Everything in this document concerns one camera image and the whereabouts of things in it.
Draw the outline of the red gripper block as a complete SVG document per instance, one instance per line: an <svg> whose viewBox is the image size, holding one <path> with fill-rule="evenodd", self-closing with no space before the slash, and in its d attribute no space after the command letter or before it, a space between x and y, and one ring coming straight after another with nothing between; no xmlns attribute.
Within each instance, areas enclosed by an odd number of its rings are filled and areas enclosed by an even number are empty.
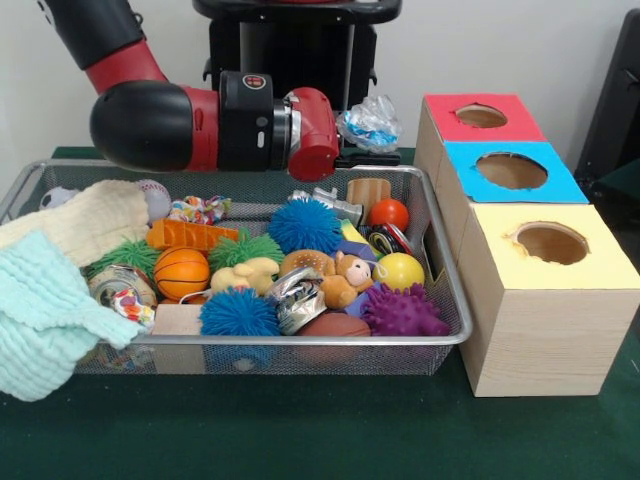
<svg viewBox="0 0 640 480"><path fill-rule="evenodd" d="M328 98L319 90L299 87L287 94L291 107L288 172L299 181L320 181L335 167L398 166L397 153L352 153L340 156L336 121Z"/></svg>

